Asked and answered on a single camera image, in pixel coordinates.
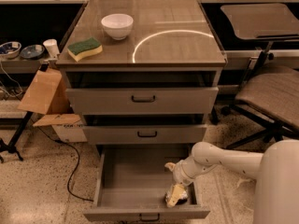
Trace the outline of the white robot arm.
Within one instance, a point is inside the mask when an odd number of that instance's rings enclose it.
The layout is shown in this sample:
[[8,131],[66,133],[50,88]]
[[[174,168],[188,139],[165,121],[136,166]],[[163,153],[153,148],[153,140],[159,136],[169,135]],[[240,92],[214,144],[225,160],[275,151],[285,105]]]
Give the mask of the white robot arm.
[[198,142],[191,155],[168,162],[175,183],[166,194],[166,205],[175,206],[199,175],[216,165],[256,181],[253,224],[299,224],[299,141],[282,140],[265,152],[246,152]]

